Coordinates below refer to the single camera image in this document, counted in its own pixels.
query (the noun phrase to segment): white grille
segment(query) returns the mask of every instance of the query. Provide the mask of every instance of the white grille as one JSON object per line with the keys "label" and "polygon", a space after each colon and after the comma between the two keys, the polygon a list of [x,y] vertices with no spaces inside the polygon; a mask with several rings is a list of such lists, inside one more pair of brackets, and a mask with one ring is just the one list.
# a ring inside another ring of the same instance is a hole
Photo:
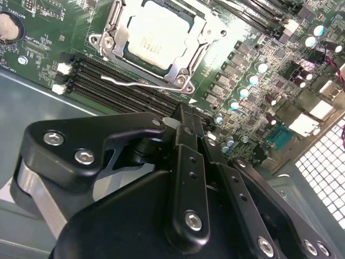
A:
{"label": "white grille", "polygon": [[340,120],[324,135],[296,166],[328,210],[345,230],[345,151]]}

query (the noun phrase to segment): black mounting arm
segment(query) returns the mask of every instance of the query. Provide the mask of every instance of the black mounting arm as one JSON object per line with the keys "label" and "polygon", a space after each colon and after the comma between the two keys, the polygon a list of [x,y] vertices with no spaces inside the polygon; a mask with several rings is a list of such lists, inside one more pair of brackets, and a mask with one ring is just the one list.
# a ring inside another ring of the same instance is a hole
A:
{"label": "black mounting arm", "polygon": [[[240,158],[227,165],[180,104],[151,113],[40,121],[25,131],[15,202],[49,225],[53,259],[318,258],[332,248]],[[94,202],[97,179],[155,170]]]}

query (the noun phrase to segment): screw hole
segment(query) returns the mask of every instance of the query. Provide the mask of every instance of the screw hole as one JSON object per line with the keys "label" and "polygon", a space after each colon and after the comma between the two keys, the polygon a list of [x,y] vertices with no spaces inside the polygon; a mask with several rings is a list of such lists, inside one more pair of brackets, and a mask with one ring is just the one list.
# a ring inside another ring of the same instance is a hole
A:
{"label": "screw hole", "polygon": [[97,43],[97,38],[96,37],[91,37],[91,42],[93,43],[93,44],[96,44]]}
{"label": "screw hole", "polygon": [[232,179],[234,182],[236,182],[236,183],[239,182],[238,179],[237,179],[235,176],[233,176],[231,179]]}
{"label": "screw hole", "polygon": [[247,197],[246,197],[246,195],[244,195],[244,194],[242,194],[242,193],[240,193],[239,196],[240,196],[240,198],[241,198],[243,201],[247,201],[247,200],[248,200]]}
{"label": "screw hole", "polygon": [[156,120],[156,119],[153,119],[153,120],[152,120],[152,123],[153,123],[154,125],[156,125],[156,126],[160,126],[160,125],[161,125],[161,123],[160,123],[158,120]]}
{"label": "screw hole", "polygon": [[194,158],[194,157],[192,157],[192,156],[189,158],[189,160],[190,160],[192,163],[196,163],[195,158]]}
{"label": "screw hole", "polygon": [[198,176],[194,172],[189,172],[189,177],[191,177],[193,180],[198,179]]}
{"label": "screw hole", "polygon": [[192,130],[188,127],[184,128],[184,131],[186,131],[189,135],[193,135]]}

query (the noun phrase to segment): electrolytic capacitor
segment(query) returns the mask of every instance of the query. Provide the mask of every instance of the electrolytic capacitor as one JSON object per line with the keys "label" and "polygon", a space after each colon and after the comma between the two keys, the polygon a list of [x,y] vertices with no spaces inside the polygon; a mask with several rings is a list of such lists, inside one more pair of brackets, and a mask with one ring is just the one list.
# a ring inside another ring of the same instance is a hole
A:
{"label": "electrolytic capacitor", "polygon": [[247,98],[249,95],[249,91],[247,88],[245,88],[244,86],[240,86],[239,88],[237,88],[237,93],[239,94],[240,97],[242,98]]}
{"label": "electrolytic capacitor", "polygon": [[308,32],[314,36],[320,37],[325,32],[325,27],[322,25],[313,24],[309,27]]}
{"label": "electrolytic capacitor", "polygon": [[305,80],[311,80],[313,78],[313,74],[311,74],[307,70],[302,70],[299,76]]}
{"label": "electrolytic capacitor", "polygon": [[235,144],[235,141],[234,141],[233,137],[227,137],[227,138],[225,139],[225,142],[226,142],[226,145],[227,145],[228,147],[231,147],[233,144]]}
{"label": "electrolytic capacitor", "polygon": [[335,53],[338,53],[343,49],[342,45],[336,44],[334,42],[324,42],[324,44],[326,46],[326,50],[333,51]]}
{"label": "electrolytic capacitor", "polygon": [[299,77],[293,80],[293,83],[300,88],[306,87],[306,82],[302,78],[299,78]]}
{"label": "electrolytic capacitor", "polygon": [[215,121],[216,123],[219,123],[219,124],[223,123],[223,115],[221,113],[217,113],[215,115]]}
{"label": "electrolytic capacitor", "polygon": [[246,79],[251,85],[256,85],[259,82],[259,78],[255,74],[249,74]]}
{"label": "electrolytic capacitor", "polygon": [[266,113],[266,119],[268,120],[268,123],[272,126],[277,123],[277,120],[275,119],[275,117],[268,112]]}
{"label": "electrolytic capacitor", "polygon": [[229,105],[230,109],[232,109],[233,111],[236,111],[239,108],[239,103],[235,99],[229,100],[227,104]]}
{"label": "electrolytic capacitor", "polygon": [[259,61],[255,64],[254,68],[259,72],[259,73],[266,73],[268,70],[267,64]]}
{"label": "electrolytic capacitor", "polygon": [[305,47],[313,47],[316,44],[316,38],[314,36],[305,35],[301,38],[301,43]]}
{"label": "electrolytic capacitor", "polygon": [[269,105],[271,105],[271,106],[274,106],[274,105],[277,104],[277,101],[276,101],[270,94],[267,94],[267,95],[265,96],[265,100],[266,100],[266,102],[268,102]]}
{"label": "electrolytic capacitor", "polygon": [[220,148],[221,148],[223,153],[227,153],[229,151],[229,147],[226,145],[226,143],[222,143],[220,145]]}

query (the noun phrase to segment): silver screw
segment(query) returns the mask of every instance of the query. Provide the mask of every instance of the silver screw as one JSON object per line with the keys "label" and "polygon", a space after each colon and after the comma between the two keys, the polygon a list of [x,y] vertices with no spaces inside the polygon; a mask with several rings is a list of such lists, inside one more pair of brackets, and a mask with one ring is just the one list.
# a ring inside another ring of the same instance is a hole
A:
{"label": "silver screw", "polygon": [[242,160],[237,159],[237,162],[238,162],[238,164],[239,164],[241,167],[243,167],[243,168],[246,167],[246,164],[245,164]]}
{"label": "silver screw", "polygon": [[325,255],[330,256],[328,249],[321,242],[318,242],[318,247]]}
{"label": "silver screw", "polygon": [[265,255],[267,255],[268,257],[273,257],[273,255],[274,255],[273,247],[262,236],[259,236],[259,238],[258,238],[258,245],[259,245],[261,251],[264,252]]}
{"label": "silver screw", "polygon": [[106,46],[106,48],[110,49],[114,45],[113,38],[112,37],[106,37],[104,39],[104,45]]}
{"label": "silver screw", "polygon": [[186,213],[185,222],[187,226],[190,227],[194,231],[200,231],[203,226],[201,219],[194,212]]}
{"label": "silver screw", "polygon": [[279,192],[280,196],[283,197],[283,198],[286,198],[287,197],[287,194],[284,192],[284,191],[280,191]]}
{"label": "silver screw", "polygon": [[27,60],[26,57],[24,57],[24,56],[19,56],[18,57],[18,63],[20,63],[21,65],[27,65],[28,62],[29,61]]}
{"label": "silver screw", "polygon": [[179,85],[183,85],[185,83],[184,77],[177,77],[176,81]]}
{"label": "silver screw", "polygon": [[212,147],[216,145],[216,143],[212,139],[208,139],[207,142],[210,143]]}
{"label": "silver screw", "polygon": [[57,132],[47,132],[43,135],[43,140],[48,145],[60,146],[64,142],[64,137]]}
{"label": "silver screw", "polygon": [[156,125],[156,126],[160,126],[160,125],[161,125],[161,123],[160,123],[158,120],[156,120],[156,119],[153,119],[153,120],[152,120],[152,123],[153,123],[154,125]]}
{"label": "silver screw", "polygon": [[78,163],[81,163],[82,165],[90,165],[93,163],[93,161],[95,161],[95,157],[93,156],[91,151],[86,149],[78,150],[75,153],[74,158]]}
{"label": "silver screw", "polygon": [[307,247],[307,250],[314,256],[318,255],[318,251],[316,251],[316,248],[308,241],[304,240],[304,244]]}

